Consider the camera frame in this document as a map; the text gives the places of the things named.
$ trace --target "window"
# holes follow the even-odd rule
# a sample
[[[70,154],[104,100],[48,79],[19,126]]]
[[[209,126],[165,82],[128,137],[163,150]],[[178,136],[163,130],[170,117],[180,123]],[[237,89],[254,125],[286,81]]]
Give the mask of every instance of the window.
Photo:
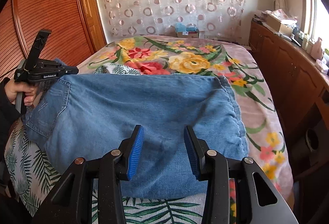
[[[301,30],[315,41],[320,37],[324,48],[329,48],[329,13],[321,0],[303,0]]]

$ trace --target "pink floral bedspread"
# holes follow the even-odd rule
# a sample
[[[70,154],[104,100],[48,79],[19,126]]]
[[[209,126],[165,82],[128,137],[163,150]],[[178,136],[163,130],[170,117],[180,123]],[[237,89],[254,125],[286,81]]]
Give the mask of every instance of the pink floral bedspread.
[[[293,181],[282,129],[269,88],[246,49],[207,39],[138,36],[108,44],[78,68],[80,73],[92,73],[104,63],[124,64],[143,74],[226,76],[241,108],[249,156],[288,199]]]

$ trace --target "hand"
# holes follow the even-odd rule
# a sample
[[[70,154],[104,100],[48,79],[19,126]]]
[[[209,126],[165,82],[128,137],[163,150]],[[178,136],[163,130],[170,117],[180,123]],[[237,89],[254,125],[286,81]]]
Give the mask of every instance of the hand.
[[[25,106],[31,106],[33,104],[33,101],[37,95],[37,89],[38,89],[38,85],[31,86],[25,82],[15,83],[13,79],[11,79],[5,85],[6,95],[11,103],[14,103],[18,92],[25,92],[26,95],[24,99]]]

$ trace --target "black sleeve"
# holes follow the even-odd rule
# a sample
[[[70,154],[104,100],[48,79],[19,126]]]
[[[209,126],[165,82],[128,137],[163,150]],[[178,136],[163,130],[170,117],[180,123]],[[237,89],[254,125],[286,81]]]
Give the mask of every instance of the black sleeve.
[[[9,80],[10,79],[6,77],[0,83],[0,161],[3,158],[4,148],[9,136],[9,129],[20,117],[19,112],[15,109],[15,105],[9,102],[5,92],[5,84],[8,83]]]

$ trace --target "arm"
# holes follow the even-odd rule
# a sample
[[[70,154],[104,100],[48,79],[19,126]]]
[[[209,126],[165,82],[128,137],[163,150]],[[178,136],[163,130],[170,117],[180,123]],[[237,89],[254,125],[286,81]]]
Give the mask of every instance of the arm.
[[[8,139],[8,132],[11,125],[20,117],[13,102],[18,92],[25,92],[24,103],[32,105],[37,86],[30,86],[27,83],[15,83],[13,79],[5,78],[0,83],[0,160],[3,158],[4,148]]]

